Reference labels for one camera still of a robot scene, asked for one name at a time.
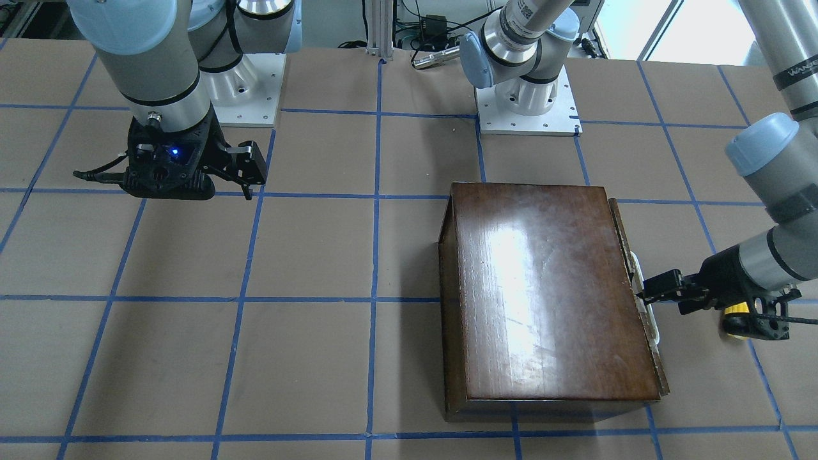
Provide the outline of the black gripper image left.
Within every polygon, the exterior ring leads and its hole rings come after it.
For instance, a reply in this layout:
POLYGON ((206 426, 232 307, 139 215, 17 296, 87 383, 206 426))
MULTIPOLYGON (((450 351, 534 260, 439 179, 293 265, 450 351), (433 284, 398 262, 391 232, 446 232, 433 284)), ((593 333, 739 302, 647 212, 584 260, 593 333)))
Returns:
POLYGON ((127 135, 128 166, 121 188, 141 198, 210 200, 213 176, 240 186, 245 200, 251 187, 265 185, 268 166, 256 142, 229 148, 214 109, 193 127, 166 133, 161 123, 132 119, 127 135))

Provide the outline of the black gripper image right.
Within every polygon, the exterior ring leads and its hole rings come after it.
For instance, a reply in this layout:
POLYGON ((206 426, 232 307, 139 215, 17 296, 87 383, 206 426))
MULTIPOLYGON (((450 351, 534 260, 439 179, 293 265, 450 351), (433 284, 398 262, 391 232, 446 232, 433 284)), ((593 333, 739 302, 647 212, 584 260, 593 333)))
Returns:
POLYGON ((758 285, 741 266, 735 245, 705 259, 693 275, 671 269, 644 280, 637 297, 645 305, 679 303, 682 315, 699 311, 723 314, 727 307, 746 302, 753 330, 749 339, 789 339, 790 326, 798 321, 789 316, 789 301, 799 299, 801 291, 794 284, 775 290, 758 285))

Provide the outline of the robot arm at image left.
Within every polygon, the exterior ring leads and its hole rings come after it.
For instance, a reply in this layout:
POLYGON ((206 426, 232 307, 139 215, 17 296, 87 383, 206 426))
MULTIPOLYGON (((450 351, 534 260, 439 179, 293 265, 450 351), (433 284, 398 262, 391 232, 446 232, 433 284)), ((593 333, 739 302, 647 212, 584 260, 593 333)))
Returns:
POLYGON ((338 152, 345 146, 350 155, 366 158, 368 189, 358 192, 272 191, 266 186, 268 166, 262 156, 274 161, 284 159, 284 137, 278 136, 265 148, 253 142, 231 148, 223 137, 214 97, 205 88, 204 77, 230 73, 248 62, 243 44, 233 45, 231 34, 249 29, 251 38, 260 38, 260 52, 271 56, 279 50, 297 49, 300 40, 300 3, 286 1, 272 13, 253 15, 243 11, 236 1, 71 1, 71 15, 82 34, 111 76, 117 90, 131 107, 132 122, 125 158, 128 169, 119 174, 104 170, 86 172, 89 181, 113 183, 126 193, 143 200, 202 201, 213 197, 212 177, 236 181, 247 200, 254 184, 262 185, 262 198, 292 201, 299 210, 308 204, 341 207, 342 217, 368 224, 370 233, 342 229, 336 218, 318 217, 318 226, 333 236, 336 254, 321 252, 323 241, 313 242, 313 258, 306 247, 298 247, 292 260, 277 257, 280 268, 264 273, 260 297, 298 297, 307 295, 294 282, 274 287, 272 282, 290 274, 295 280, 318 276, 311 286, 330 280, 346 280, 330 286, 327 295, 362 299, 426 299, 437 296, 437 266, 432 262, 432 243, 420 253, 418 267, 408 261, 385 262, 388 248, 397 244, 397 233, 383 230, 386 204, 442 202, 442 192, 411 194, 389 192, 385 159, 389 154, 409 159, 418 157, 422 142, 433 159, 450 169, 455 181, 482 180, 484 154, 489 146, 468 135, 468 144, 454 137, 465 135, 459 123, 471 123, 483 129, 479 116, 465 114, 388 112, 383 108, 387 73, 395 65, 386 60, 366 58, 359 66, 348 62, 348 52, 333 50, 330 57, 339 63, 319 65, 327 76, 310 89, 316 95, 332 94, 332 79, 347 76, 371 77, 365 94, 371 95, 371 111, 333 111, 304 109, 307 121, 351 121, 350 130, 342 130, 339 140, 330 138, 329 129, 306 125, 303 144, 315 143, 318 149, 303 148, 306 158, 315 158, 310 170, 325 177, 344 176, 342 166, 350 157, 338 152))

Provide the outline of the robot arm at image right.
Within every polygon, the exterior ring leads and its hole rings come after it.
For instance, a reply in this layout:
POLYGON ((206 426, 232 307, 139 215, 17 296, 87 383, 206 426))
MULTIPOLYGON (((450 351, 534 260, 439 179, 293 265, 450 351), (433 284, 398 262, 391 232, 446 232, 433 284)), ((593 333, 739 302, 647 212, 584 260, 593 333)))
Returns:
MULTIPOLYGON (((520 79, 530 85, 557 79, 576 38, 578 18, 568 1, 508 1, 482 29, 467 34, 459 58, 475 88, 520 79)), ((775 87, 788 108, 745 128, 725 154, 774 222, 754 238, 707 258, 698 273, 672 269, 644 280, 646 305, 674 301, 681 314, 723 312, 722 327, 735 337, 779 341, 798 286, 816 279, 816 2, 742 1, 740 8, 759 44, 775 87)))

